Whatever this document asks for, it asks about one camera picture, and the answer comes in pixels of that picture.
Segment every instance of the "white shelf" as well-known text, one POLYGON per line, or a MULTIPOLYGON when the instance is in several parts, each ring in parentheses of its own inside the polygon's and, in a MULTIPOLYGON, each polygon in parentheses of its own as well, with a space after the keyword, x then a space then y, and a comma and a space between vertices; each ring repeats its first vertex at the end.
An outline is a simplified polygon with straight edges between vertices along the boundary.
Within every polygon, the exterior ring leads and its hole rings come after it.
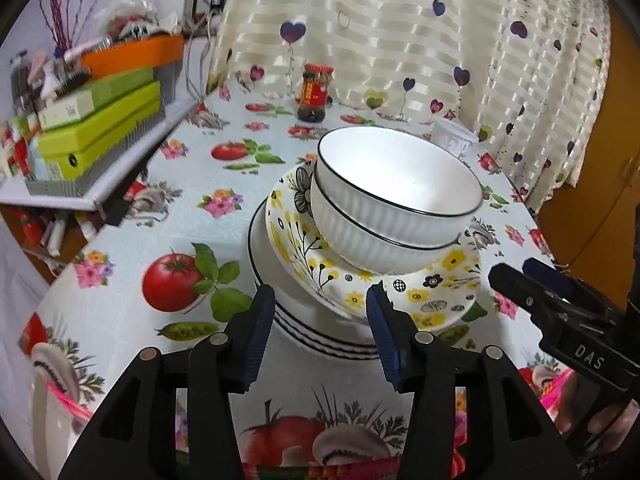
POLYGON ((96 211, 101 204, 160 139, 165 137, 196 105, 195 100, 176 101, 166 107, 166 118, 129 148, 82 197, 30 195, 24 179, 14 176, 0 181, 0 204, 96 211))

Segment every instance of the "floral plate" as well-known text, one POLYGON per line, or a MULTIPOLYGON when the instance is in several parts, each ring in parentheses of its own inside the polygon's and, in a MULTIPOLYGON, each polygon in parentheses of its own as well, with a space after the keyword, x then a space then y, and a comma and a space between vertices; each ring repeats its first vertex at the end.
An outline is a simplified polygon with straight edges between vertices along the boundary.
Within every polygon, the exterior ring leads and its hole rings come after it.
POLYGON ((318 301, 340 316, 366 322, 365 297, 379 282, 398 310, 408 312, 420 330, 442 330, 465 315, 480 284, 480 254, 473 238, 461 234, 439 261, 402 276, 374 275, 334 253, 313 219, 309 189, 313 161, 281 177, 267 200, 271 246, 287 272, 318 301))

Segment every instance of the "jar lid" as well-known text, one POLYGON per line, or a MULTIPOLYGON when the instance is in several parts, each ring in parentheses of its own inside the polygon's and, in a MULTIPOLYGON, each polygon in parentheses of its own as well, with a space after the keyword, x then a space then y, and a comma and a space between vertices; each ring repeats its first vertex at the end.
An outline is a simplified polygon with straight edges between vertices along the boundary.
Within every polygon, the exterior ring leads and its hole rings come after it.
POLYGON ((328 65, 316 65, 313 63, 307 63, 305 65, 305 70, 309 70, 311 72, 327 73, 327 72, 333 72, 334 67, 328 66, 328 65))

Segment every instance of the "dish rack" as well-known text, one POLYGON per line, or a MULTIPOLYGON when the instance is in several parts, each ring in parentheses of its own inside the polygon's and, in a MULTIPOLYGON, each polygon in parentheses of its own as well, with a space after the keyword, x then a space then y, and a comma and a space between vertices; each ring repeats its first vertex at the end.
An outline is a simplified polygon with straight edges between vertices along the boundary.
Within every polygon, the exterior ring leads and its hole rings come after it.
POLYGON ((25 178, 27 190, 32 195, 81 197, 89 188, 142 137, 149 133, 156 124, 164 120, 164 107, 131 130, 120 142, 104 153, 82 175, 73 180, 37 180, 34 176, 25 178))

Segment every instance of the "white cloth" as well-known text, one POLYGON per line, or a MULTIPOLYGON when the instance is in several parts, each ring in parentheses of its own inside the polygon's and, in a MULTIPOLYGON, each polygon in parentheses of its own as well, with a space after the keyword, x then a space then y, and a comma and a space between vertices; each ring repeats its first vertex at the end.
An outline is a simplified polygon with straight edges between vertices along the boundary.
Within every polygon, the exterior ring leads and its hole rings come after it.
POLYGON ((229 0, 210 80, 257 66, 259 91, 299 92, 304 63, 321 63, 335 67, 330 93, 345 104, 382 102, 380 112, 420 122, 457 114, 488 133, 537 210, 577 181, 609 46, 606 0, 229 0), (306 33, 288 43, 285 22, 306 33))
POLYGON ((33 368, 18 348, 18 338, 48 288, 0 216, 0 416, 32 463, 33 368))

